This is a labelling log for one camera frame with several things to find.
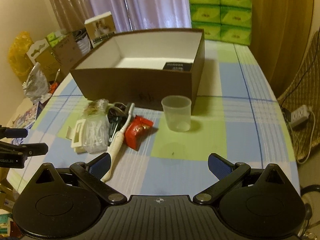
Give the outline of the white electric toothbrush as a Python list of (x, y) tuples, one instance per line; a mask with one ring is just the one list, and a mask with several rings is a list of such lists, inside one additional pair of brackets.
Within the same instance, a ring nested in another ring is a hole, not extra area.
[(111, 142), (110, 149), (108, 150), (108, 153), (111, 157), (111, 165), (110, 165), (110, 169), (101, 178), (101, 181), (104, 183), (107, 182), (112, 175), (113, 166), (116, 162), (117, 154), (119, 153), (119, 151), (122, 147), (122, 144), (124, 142), (124, 133), (125, 133), (126, 129), (128, 128), (130, 121), (133, 117), (134, 108), (135, 108), (135, 104), (130, 103), (129, 111), (127, 114), (127, 120), (126, 120), (125, 124), (122, 126), (122, 128), (115, 133), (114, 139)]

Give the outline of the cream hair claw clip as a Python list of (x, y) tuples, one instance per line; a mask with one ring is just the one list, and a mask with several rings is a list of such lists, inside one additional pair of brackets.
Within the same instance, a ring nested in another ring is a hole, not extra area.
[(86, 152), (82, 143), (85, 122), (86, 119), (80, 119), (76, 122), (74, 128), (69, 126), (67, 129), (66, 138), (71, 141), (71, 148), (75, 153)]

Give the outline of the bag of dental floss picks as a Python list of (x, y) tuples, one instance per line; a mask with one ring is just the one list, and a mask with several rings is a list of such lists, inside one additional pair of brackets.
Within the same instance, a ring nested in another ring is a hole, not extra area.
[(82, 133), (82, 146), (90, 154), (105, 152), (108, 148), (109, 124), (105, 118), (87, 119)]

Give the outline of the red candy wrapper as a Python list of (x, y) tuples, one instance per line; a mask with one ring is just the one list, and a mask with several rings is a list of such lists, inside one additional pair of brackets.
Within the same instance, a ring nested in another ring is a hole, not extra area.
[(125, 143), (135, 151), (138, 150), (139, 139), (153, 127), (153, 122), (142, 116), (135, 116), (124, 133)]

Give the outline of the clear plastic cup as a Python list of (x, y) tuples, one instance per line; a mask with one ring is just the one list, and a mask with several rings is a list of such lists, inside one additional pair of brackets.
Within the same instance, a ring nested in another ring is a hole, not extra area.
[(166, 96), (161, 101), (168, 128), (186, 132), (191, 127), (191, 100), (181, 95)]

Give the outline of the bag of cotton swabs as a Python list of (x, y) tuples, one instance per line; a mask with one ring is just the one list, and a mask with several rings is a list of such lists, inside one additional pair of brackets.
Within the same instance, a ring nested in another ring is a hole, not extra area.
[(83, 110), (82, 116), (84, 118), (92, 115), (103, 114), (106, 115), (108, 111), (109, 101), (106, 99), (99, 99), (89, 102)]

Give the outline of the blue printed book box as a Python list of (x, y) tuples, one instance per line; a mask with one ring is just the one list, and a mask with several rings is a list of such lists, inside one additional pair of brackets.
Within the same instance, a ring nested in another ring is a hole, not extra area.
[(28, 131), (32, 128), (33, 124), (39, 117), (43, 110), (43, 104), (37, 102), (30, 109), (28, 109), (24, 114), (19, 115), (12, 124), (12, 128), (25, 128)]

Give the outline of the crumpled silver plastic bag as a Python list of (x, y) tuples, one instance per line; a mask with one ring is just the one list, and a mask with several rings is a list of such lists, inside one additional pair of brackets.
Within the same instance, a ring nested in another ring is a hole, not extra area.
[(33, 104), (45, 102), (52, 95), (49, 92), (50, 85), (40, 66), (38, 62), (33, 66), (27, 80), (22, 85), (24, 96)]

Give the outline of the checked tablecloth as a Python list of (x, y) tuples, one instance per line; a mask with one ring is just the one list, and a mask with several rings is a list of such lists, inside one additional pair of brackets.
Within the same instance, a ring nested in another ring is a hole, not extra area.
[(278, 164), (296, 189), (297, 165), (280, 107), (246, 46), (206, 41), (206, 61), (187, 132), (168, 129), (162, 112), (136, 108), (153, 122), (137, 151), (123, 146), (108, 185), (130, 196), (194, 196), (216, 182), (208, 156), (253, 168)]

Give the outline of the yellow plastic bag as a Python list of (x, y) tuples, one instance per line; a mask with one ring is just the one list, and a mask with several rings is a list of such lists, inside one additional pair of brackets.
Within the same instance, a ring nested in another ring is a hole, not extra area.
[(15, 75), (19, 78), (28, 76), (33, 68), (33, 63), (27, 55), (27, 52), (33, 44), (30, 33), (22, 31), (15, 37), (9, 48), (8, 63)]

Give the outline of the brown cardboard carton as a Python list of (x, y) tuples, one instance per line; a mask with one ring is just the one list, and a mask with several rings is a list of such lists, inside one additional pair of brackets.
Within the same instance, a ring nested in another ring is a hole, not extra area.
[(49, 82), (54, 81), (59, 70), (57, 80), (60, 82), (82, 58), (82, 53), (73, 35), (68, 34), (53, 47), (46, 39), (36, 41), (27, 51), (27, 56), (33, 64), (40, 64)]

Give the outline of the white power strip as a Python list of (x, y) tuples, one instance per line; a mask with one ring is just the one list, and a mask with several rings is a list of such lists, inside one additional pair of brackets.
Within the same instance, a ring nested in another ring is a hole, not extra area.
[(301, 105), (296, 110), (291, 112), (289, 125), (291, 128), (299, 126), (309, 119), (309, 110), (306, 105)]

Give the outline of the brown cardboard storage box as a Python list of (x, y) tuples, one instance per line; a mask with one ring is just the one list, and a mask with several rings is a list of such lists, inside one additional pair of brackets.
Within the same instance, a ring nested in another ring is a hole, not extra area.
[[(170, 95), (195, 102), (204, 67), (204, 31), (150, 29), (118, 33), (92, 49), (71, 69), (88, 100), (134, 103), (162, 110)], [(189, 72), (163, 70), (166, 62), (187, 62)]]

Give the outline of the black Flyco box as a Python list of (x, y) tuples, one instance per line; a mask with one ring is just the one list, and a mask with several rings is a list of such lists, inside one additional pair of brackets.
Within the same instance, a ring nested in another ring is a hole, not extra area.
[(187, 62), (166, 62), (163, 70), (174, 70), (179, 72), (189, 72), (192, 68), (192, 63)]

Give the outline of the purple curtain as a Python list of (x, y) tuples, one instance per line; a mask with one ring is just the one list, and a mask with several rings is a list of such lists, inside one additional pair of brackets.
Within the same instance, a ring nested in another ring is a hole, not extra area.
[(111, 12), (118, 32), (189, 28), (188, 0), (49, 0), (61, 28), (82, 29), (85, 20)]

